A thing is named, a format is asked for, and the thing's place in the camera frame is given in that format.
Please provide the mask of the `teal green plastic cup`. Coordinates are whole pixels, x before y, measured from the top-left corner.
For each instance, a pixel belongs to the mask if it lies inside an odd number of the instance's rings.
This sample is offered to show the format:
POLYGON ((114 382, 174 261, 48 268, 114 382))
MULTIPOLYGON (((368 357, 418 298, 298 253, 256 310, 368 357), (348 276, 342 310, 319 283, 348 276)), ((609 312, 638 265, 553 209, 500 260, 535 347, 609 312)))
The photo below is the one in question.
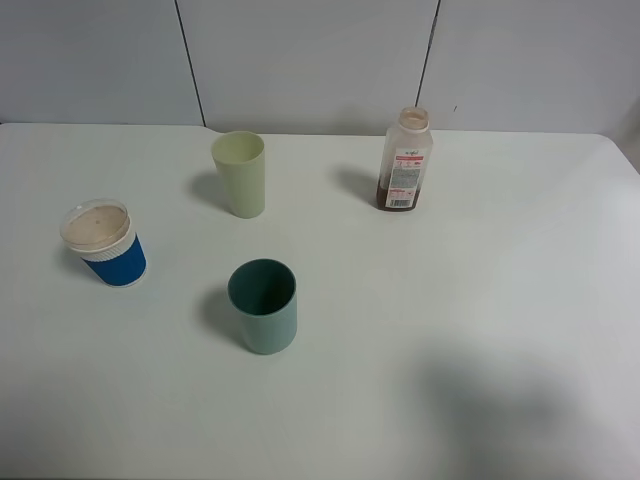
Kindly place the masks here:
POLYGON ((274 259, 254 259, 238 267, 227 284, 249 350, 271 355, 286 349, 297 333, 297 281, 274 259))

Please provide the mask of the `blue paper cup with lid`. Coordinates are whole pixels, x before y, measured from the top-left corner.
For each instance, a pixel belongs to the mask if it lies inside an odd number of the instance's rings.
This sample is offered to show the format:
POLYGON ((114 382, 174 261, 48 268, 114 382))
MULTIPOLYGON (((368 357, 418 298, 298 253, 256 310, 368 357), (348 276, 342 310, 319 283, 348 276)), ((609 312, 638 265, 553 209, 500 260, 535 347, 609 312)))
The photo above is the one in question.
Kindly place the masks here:
POLYGON ((106 285, 127 287, 146 273, 147 260, 124 204, 94 199, 68 211, 60 224, 66 248, 106 285))

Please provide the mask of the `clear plastic drink bottle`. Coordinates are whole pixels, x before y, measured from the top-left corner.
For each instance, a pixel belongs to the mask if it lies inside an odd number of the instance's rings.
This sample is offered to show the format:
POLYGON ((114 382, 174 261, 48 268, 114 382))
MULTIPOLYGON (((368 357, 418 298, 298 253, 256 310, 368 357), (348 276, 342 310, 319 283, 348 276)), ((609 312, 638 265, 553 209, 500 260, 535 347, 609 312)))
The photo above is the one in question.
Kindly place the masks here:
POLYGON ((427 111, 404 108, 386 131, 376 190, 378 209, 405 212, 416 207, 432 148, 427 111))

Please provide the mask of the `pale yellow-green plastic cup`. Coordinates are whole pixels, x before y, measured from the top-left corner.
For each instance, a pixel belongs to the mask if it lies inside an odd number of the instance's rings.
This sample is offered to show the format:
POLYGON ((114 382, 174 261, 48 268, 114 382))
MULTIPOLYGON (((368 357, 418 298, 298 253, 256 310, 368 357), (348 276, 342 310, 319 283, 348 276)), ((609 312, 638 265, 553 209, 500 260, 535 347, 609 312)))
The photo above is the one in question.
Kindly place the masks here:
POLYGON ((230 210, 243 219, 265 209, 265 145, 249 131, 234 131, 216 138, 211 155, 221 177, 230 210))

